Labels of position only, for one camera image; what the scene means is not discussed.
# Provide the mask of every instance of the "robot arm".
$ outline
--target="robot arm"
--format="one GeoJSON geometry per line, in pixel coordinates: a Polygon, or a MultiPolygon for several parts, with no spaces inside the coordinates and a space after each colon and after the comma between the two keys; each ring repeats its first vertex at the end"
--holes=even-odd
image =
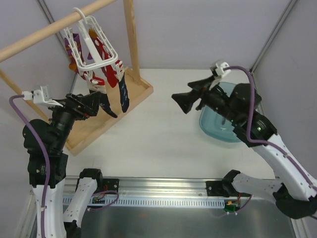
{"type": "Polygon", "coordinates": [[[184,113],[190,112],[193,103],[201,99],[197,110],[208,106],[232,122],[237,137],[262,156],[277,177],[262,180],[232,170],[223,178],[219,195],[245,192],[275,203],[281,212],[293,219],[313,215],[317,210],[316,179],[289,152],[273,124],[254,110],[261,97],[255,89],[251,91],[250,84],[236,85],[231,95],[219,86],[232,68],[240,67],[217,62],[211,67],[211,77],[188,83],[192,91],[172,95],[184,113]]]}
{"type": "Polygon", "coordinates": [[[53,100],[49,96],[48,87],[40,86],[32,92],[22,94],[25,100],[32,100],[35,104],[47,106],[53,111],[50,124],[40,119],[29,122],[48,153],[49,175],[42,148],[29,127],[23,128],[24,147],[30,154],[29,180],[36,198],[37,237],[80,237],[82,218],[91,196],[103,187],[103,175],[98,169],[84,169],[80,174],[74,198],[63,214],[62,196],[68,156],[62,150],[74,122],[97,115],[100,92],[87,96],[67,94],[63,100],[53,100]]]}

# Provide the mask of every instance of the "white table surface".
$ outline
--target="white table surface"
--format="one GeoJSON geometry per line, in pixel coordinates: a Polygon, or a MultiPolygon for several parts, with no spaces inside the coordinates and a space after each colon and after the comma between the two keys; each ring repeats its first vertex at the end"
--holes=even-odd
{"type": "MultiPolygon", "coordinates": [[[[273,179],[273,170],[252,149],[242,142],[226,143],[205,135],[199,127],[201,111],[194,105],[186,115],[171,99],[173,93],[190,91],[188,82],[210,73],[142,69],[141,76],[153,85],[154,93],[79,155],[68,152],[67,175],[100,168],[104,176],[114,177],[219,179],[235,169],[273,179]]],[[[248,82],[239,71],[231,72],[224,81],[248,82]]],[[[77,79],[73,93],[88,93],[83,79],[77,79]]]]}

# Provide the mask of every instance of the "transparent blue bowl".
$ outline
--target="transparent blue bowl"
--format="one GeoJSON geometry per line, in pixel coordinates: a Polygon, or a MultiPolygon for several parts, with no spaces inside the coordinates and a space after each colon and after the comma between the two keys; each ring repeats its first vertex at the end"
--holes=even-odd
{"type": "MultiPolygon", "coordinates": [[[[233,83],[221,82],[220,87],[230,95],[235,87],[233,83]]],[[[199,118],[200,128],[206,135],[225,142],[240,142],[236,134],[233,133],[234,127],[231,122],[217,114],[215,111],[205,106],[199,118]]]]}

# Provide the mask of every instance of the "wooden rod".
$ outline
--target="wooden rod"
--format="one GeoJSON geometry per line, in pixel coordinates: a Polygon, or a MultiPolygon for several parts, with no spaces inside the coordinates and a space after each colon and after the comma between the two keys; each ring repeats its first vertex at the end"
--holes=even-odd
{"type": "Polygon", "coordinates": [[[125,22],[127,25],[128,39],[129,39],[129,48],[130,48],[130,57],[133,69],[133,80],[140,84],[140,64],[139,64],[139,55],[138,55],[138,42],[137,42],[137,32],[135,28],[134,20],[134,3],[133,0],[123,0],[124,6],[124,15],[125,22]]]}
{"type": "MultiPolygon", "coordinates": [[[[22,90],[18,87],[18,85],[16,85],[12,79],[9,78],[8,75],[6,75],[5,72],[3,72],[0,69],[0,78],[3,79],[3,81],[17,94],[17,95],[21,95],[22,94],[22,90]]],[[[46,122],[49,122],[48,117],[43,113],[43,111],[36,106],[32,101],[25,101],[43,120],[45,120],[46,122]]]]}
{"type": "MultiPolygon", "coordinates": [[[[116,0],[97,0],[92,4],[89,4],[88,6],[82,8],[81,10],[85,14],[85,16],[88,16],[114,1],[116,0]]],[[[31,35],[24,37],[23,39],[13,43],[12,45],[3,48],[2,50],[0,50],[0,62],[16,55],[17,53],[20,53],[21,51],[31,47],[32,45],[35,45],[36,43],[46,39],[47,37],[61,31],[67,26],[74,24],[80,19],[81,16],[79,15],[79,13],[74,12],[42,28],[41,30],[32,33],[31,35]]]]}

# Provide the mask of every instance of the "gray wall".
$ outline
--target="gray wall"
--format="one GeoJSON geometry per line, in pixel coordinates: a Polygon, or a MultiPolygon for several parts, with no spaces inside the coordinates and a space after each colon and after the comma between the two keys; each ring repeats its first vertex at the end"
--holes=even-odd
{"type": "MultiPolygon", "coordinates": [[[[264,111],[317,178],[317,1],[300,0],[256,70],[264,111]]],[[[317,222],[306,219],[317,237],[317,222]]]]}
{"type": "MultiPolygon", "coordinates": [[[[46,26],[34,0],[4,0],[0,7],[0,48],[46,26]]],[[[49,84],[55,98],[69,91],[73,74],[67,57],[54,37],[0,63],[22,90],[49,84]]],[[[31,187],[28,181],[28,154],[23,148],[22,121],[10,107],[14,92],[0,80],[0,237],[15,236],[31,187]]],[[[37,115],[22,101],[18,106],[29,119],[37,115]]]]}
{"type": "MultiPolygon", "coordinates": [[[[55,19],[91,0],[47,0],[55,19]]],[[[251,67],[289,0],[135,0],[142,68],[203,68],[218,59],[251,67]]],[[[122,1],[94,16],[130,64],[122,1]]]]}

